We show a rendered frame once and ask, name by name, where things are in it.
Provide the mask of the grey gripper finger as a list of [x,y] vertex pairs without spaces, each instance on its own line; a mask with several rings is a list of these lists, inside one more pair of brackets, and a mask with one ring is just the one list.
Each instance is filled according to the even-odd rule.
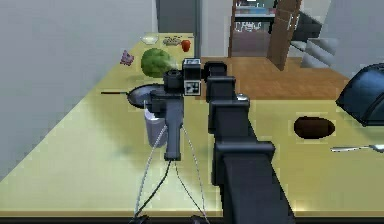
[[191,216],[192,224],[210,224],[210,221],[209,221],[209,219],[207,217],[207,213],[206,213],[205,196],[204,196],[204,190],[203,190],[203,182],[202,182],[202,178],[201,178],[201,175],[200,175],[200,169],[199,169],[199,164],[198,164],[197,156],[196,156],[196,153],[195,153],[195,149],[194,149],[194,146],[193,146],[193,144],[192,144],[192,142],[190,140],[190,137],[188,135],[188,132],[187,132],[186,128],[184,126],[181,126],[181,128],[182,128],[183,133],[185,135],[185,138],[186,138],[186,140],[188,142],[188,145],[189,145],[189,147],[191,149],[193,161],[194,161],[194,164],[195,164],[195,168],[196,168],[196,172],[197,172],[197,178],[198,178],[198,183],[199,183],[199,189],[200,189],[200,194],[201,194],[201,205],[197,204],[196,200],[193,198],[193,196],[191,195],[190,191],[187,189],[185,183],[183,182],[183,180],[181,179],[181,177],[179,175],[179,170],[178,170],[178,166],[177,165],[175,165],[176,175],[177,175],[177,178],[180,181],[183,189],[187,193],[188,197],[190,198],[190,200],[193,202],[195,207],[200,212],[199,215],[192,215]]
[[144,184],[145,184],[145,180],[146,180],[146,177],[147,177],[147,174],[148,174],[148,170],[149,170],[149,167],[150,167],[150,164],[152,162],[152,159],[153,159],[153,154],[154,154],[154,151],[157,147],[157,145],[159,144],[164,132],[167,130],[167,126],[164,125],[163,128],[161,129],[159,135],[157,136],[157,139],[155,141],[155,144],[154,146],[152,147],[152,150],[149,154],[149,157],[147,159],[147,162],[146,162],[146,165],[145,165],[145,169],[144,169],[144,174],[143,174],[143,177],[141,179],[141,182],[140,182],[140,186],[139,186],[139,190],[138,190],[138,194],[137,194],[137,197],[136,197],[136,202],[135,202],[135,207],[134,207],[134,213],[133,213],[133,217],[130,219],[130,221],[128,222],[128,224],[138,224],[139,221],[141,221],[141,218],[139,217],[139,206],[140,206],[140,201],[141,201],[141,195],[142,195],[142,192],[143,192],[143,188],[144,188]]

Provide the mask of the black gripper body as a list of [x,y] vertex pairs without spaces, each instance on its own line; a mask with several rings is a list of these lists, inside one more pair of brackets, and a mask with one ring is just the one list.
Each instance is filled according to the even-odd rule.
[[180,161],[180,129],[183,124],[184,99],[183,78],[178,70],[170,70],[163,75],[164,84],[150,92],[150,111],[165,119],[168,132],[166,161]]

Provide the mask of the grey cup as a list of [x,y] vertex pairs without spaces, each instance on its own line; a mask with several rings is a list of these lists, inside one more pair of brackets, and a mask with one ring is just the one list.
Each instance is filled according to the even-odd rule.
[[157,118],[148,109],[144,110],[144,118],[147,130],[148,142],[151,147],[163,147],[167,142],[167,131],[164,131],[161,138],[158,138],[165,126],[164,118]]

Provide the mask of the black frying pan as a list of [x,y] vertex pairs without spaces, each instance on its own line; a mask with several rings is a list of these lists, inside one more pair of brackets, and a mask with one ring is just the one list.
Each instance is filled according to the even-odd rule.
[[127,91],[102,91],[102,94],[104,95],[125,95],[127,98],[127,101],[134,107],[139,109],[144,109],[147,104],[149,103],[151,97],[150,93],[154,90],[159,90],[164,87],[163,84],[159,83],[152,83],[152,84],[145,84],[141,86],[137,86]]

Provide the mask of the green lettuce head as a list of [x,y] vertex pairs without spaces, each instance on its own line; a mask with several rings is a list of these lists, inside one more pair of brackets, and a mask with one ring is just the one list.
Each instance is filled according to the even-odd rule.
[[148,77],[162,78],[165,72],[176,68],[176,59],[162,49],[151,48],[142,55],[141,70]]

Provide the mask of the purple crumpled object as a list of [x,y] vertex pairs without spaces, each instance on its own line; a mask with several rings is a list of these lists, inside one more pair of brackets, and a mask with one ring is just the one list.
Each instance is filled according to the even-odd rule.
[[120,63],[122,65],[130,66],[134,61],[134,56],[130,55],[127,50],[123,51],[122,57],[120,59]]

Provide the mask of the white bowl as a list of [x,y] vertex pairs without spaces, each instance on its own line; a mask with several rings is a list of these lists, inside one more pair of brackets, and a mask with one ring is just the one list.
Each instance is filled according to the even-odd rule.
[[158,35],[145,35],[141,38],[141,41],[146,45],[154,45],[158,42]]

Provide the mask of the brown wooden door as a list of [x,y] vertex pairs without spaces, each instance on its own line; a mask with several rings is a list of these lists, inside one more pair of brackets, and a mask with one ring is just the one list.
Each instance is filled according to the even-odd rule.
[[299,14],[302,0],[278,0],[272,32],[269,41],[267,59],[280,71],[284,70],[294,31],[288,31],[287,25],[291,13]]

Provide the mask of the dark brown oval object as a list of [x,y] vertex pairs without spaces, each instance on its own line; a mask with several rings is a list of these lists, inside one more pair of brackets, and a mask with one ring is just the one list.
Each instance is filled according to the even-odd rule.
[[293,125],[294,132],[303,139],[320,139],[330,136],[335,131],[335,125],[328,119],[302,116]]

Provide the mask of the silver spoon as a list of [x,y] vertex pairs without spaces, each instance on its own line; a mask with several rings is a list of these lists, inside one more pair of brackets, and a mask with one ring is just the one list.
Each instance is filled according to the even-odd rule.
[[355,150],[361,150],[361,149],[371,149],[378,153],[384,153],[384,144],[373,144],[373,145],[365,145],[365,146],[346,146],[346,147],[337,146],[337,147],[330,148],[332,152],[348,152],[348,151],[355,151]]

